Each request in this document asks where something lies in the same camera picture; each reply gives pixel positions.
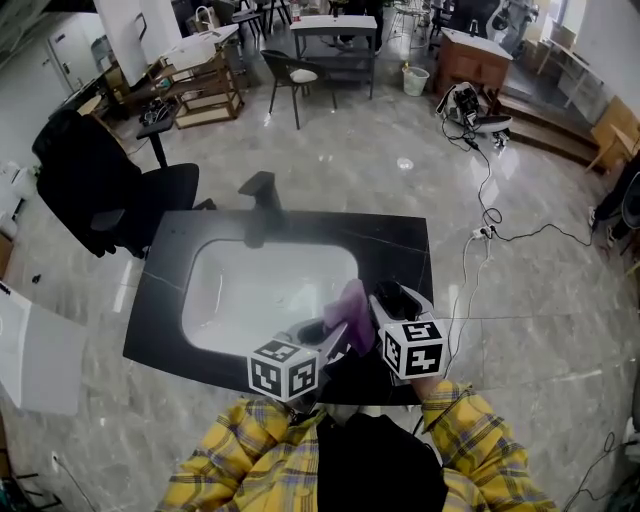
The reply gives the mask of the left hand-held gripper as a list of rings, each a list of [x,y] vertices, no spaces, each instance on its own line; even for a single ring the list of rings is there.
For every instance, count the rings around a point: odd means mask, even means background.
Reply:
[[[249,388],[298,412],[310,412],[321,403],[328,382],[323,367],[348,351],[347,331],[347,323],[331,330],[322,318],[312,318],[290,327],[292,342],[272,338],[252,343]]]

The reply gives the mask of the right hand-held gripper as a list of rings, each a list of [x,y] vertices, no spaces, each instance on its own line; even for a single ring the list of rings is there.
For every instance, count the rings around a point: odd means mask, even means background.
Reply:
[[[416,290],[401,288],[401,317],[392,318],[374,294],[369,296],[372,322],[382,332],[382,358],[401,380],[441,375],[446,340],[443,329],[432,317],[434,306]]]

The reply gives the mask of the purple cloth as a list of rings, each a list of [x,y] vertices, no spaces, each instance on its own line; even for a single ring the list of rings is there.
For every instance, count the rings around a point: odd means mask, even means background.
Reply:
[[[348,343],[359,357],[366,356],[373,349],[375,330],[368,297],[360,279],[350,280],[339,299],[324,307],[323,323],[327,329],[345,324]]]

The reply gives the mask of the person's right forearm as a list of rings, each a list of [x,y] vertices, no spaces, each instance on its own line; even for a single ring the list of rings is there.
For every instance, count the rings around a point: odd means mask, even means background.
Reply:
[[[534,484],[526,450],[471,386],[438,377],[412,386],[443,464],[442,512],[558,512]]]

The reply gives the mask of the person's left forearm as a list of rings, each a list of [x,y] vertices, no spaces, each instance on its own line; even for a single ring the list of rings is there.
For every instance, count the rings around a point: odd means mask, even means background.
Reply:
[[[171,475],[154,512],[319,512],[322,409],[241,399]]]

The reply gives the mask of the white sink basin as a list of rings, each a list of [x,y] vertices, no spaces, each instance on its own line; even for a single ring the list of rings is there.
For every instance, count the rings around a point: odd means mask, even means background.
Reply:
[[[358,263],[335,245],[214,241],[197,254],[181,325],[200,349],[244,356],[291,326],[323,315]]]

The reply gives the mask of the person's torso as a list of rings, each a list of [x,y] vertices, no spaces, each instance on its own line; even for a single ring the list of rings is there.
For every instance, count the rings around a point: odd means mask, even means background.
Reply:
[[[388,416],[318,425],[319,512],[442,512],[448,493],[434,451]]]

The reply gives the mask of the black sink faucet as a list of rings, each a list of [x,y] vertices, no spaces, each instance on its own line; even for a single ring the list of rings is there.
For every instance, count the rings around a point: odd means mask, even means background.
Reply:
[[[254,199],[254,207],[246,223],[244,242],[249,248],[262,248],[267,239],[286,224],[275,174],[257,172],[238,189],[238,193]]]

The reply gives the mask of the dark wooden sink cabinet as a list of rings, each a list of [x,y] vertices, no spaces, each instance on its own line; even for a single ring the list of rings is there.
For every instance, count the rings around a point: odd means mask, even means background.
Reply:
[[[433,294],[427,223],[420,217],[360,213],[284,212],[285,226],[264,243],[335,245],[358,263],[367,292],[397,281]],[[199,251],[214,241],[244,242],[251,211],[167,213],[143,269],[129,320],[126,358],[179,377],[248,392],[244,356],[191,345],[181,325],[186,289]]]

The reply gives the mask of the white and black backpack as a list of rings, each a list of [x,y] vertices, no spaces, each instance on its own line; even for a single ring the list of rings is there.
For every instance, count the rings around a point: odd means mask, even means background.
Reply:
[[[441,118],[445,138],[454,145],[462,141],[474,148],[478,135],[490,135],[497,148],[503,148],[510,140],[513,118],[485,112],[469,82],[452,85],[437,104],[436,114]]]

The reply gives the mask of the white wastebasket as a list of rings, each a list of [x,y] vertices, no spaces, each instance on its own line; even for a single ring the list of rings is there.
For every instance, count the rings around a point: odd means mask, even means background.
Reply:
[[[419,97],[423,94],[430,73],[425,69],[405,64],[402,68],[403,91],[411,97]]]

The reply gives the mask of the wooden platform steps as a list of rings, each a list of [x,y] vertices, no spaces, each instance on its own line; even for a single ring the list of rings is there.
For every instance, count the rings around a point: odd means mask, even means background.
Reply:
[[[513,118],[511,139],[588,165],[596,157],[598,143],[592,125],[558,88],[555,75],[538,75],[515,63],[510,66],[497,106]]]

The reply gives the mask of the wooden shelf rack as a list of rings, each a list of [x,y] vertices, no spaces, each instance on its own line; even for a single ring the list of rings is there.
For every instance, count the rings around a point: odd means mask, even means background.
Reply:
[[[152,81],[162,100],[175,100],[172,115],[179,129],[235,120],[244,101],[223,50],[206,62],[177,70],[165,65]]]

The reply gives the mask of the wooden cabinet with white top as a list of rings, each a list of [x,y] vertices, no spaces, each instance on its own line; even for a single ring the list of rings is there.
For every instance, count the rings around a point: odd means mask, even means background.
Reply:
[[[489,112],[497,112],[498,95],[513,56],[498,43],[449,28],[441,31],[435,92],[443,96],[452,85],[469,82],[491,91]]]

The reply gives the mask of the dark chair with white cushion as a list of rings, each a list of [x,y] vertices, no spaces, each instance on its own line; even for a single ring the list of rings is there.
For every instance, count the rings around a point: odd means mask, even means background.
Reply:
[[[297,93],[301,92],[302,95],[309,93],[310,86],[316,82],[326,85],[331,95],[333,109],[336,110],[338,108],[332,78],[325,67],[315,62],[294,59],[277,50],[262,50],[261,56],[274,78],[268,110],[269,115],[273,113],[277,90],[282,87],[289,88],[296,128],[300,129]]]

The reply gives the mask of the white freestanding washbasin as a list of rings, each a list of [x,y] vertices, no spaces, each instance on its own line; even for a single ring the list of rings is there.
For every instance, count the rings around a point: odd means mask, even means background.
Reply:
[[[86,328],[8,288],[10,296],[0,291],[0,385],[19,409],[75,415]]]

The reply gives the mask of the black equipment bag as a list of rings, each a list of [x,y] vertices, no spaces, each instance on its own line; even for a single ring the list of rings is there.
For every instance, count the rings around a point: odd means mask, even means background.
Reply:
[[[170,102],[155,98],[146,104],[139,117],[142,126],[150,126],[167,118],[173,109]]]

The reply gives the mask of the light wooden desk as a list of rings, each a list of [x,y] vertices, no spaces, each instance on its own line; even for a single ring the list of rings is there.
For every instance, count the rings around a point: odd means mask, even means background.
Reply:
[[[599,121],[591,129],[598,152],[586,171],[611,171],[619,162],[630,161],[640,150],[640,119],[614,96]]]

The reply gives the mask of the grey table with white top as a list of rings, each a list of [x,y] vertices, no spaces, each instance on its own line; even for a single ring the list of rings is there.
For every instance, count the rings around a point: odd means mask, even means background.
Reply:
[[[302,17],[290,25],[294,37],[296,58],[319,64],[335,81],[354,81],[369,86],[368,96],[373,98],[375,84],[375,36],[377,23],[372,16],[354,15],[311,15]],[[309,54],[307,43],[309,38],[322,41],[339,41],[341,36],[352,36],[357,39],[370,40],[366,47],[360,45],[349,48],[333,47],[334,52],[318,55]]]

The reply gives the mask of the white side table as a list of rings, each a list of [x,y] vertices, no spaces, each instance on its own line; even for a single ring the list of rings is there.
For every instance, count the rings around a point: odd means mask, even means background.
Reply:
[[[558,89],[565,96],[563,107],[575,107],[594,125],[608,104],[605,80],[574,51],[546,38],[537,42],[542,60],[536,74],[541,76],[547,67],[560,69]]]

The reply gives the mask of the black mesh office chair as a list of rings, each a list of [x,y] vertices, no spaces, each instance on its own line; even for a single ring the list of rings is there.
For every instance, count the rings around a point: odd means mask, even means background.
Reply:
[[[487,38],[487,26],[491,17],[502,5],[502,0],[454,0],[454,11],[447,27],[470,34],[473,19],[478,21],[479,37]]]

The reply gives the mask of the white rectangular sink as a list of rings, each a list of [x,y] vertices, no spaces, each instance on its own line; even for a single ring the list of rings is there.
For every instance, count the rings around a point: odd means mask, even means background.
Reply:
[[[177,71],[202,65],[235,37],[238,29],[238,24],[231,24],[212,31],[195,33],[167,50],[161,55],[161,59],[164,64],[172,65]]]

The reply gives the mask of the brown cardboard box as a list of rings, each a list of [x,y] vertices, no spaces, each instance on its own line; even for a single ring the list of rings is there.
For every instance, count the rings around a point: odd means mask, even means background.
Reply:
[[[0,232],[0,280],[6,275],[13,248],[12,241]]]

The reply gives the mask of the black desk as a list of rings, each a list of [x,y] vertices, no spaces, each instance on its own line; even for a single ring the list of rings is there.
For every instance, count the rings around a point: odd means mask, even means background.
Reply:
[[[59,110],[77,110],[85,103],[99,97],[106,101],[106,113],[117,120],[128,120],[129,112],[124,106],[123,97],[130,92],[122,70],[118,64],[111,65],[97,78],[84,85],[79,91],[69,96]]]

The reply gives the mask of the white toilet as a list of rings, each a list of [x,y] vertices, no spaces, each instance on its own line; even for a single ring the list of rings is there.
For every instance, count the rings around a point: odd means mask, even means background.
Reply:
[[[21,206],[36,194],[37,169],[0,161],[0,212],[13,220]]]

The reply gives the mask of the white door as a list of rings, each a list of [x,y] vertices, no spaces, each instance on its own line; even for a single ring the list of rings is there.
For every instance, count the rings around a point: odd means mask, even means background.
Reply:
[[[73,21],[57,28],[49,36],[49,44],[62,74],[73,92],[88,81],[85,66],[85,38],[81,27]]]

